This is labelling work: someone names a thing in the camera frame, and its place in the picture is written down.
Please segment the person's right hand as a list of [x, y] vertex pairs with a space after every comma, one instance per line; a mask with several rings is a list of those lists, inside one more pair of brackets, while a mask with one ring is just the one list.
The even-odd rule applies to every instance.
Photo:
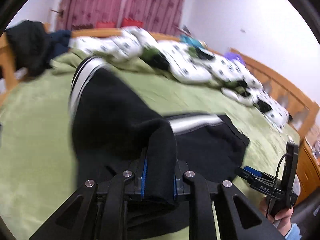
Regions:
[[[264, 216], [266, 216], [266, 212], [267, 212], [266, 197], [264, 197], [260, 201], [259, 210], [261, 211], [261, 213]], [[268, 215], [267, 219], [271, 223], [274, 223], [275, 221], [279, 221], [277, 229], [283, 236], [285, 236], [291, 230], [291, 217], [293, 215], [293, 211], [294, 211], [293, 208], [282, 209], [275, 215], [275, 217], [272, 217], [271, 215]]]

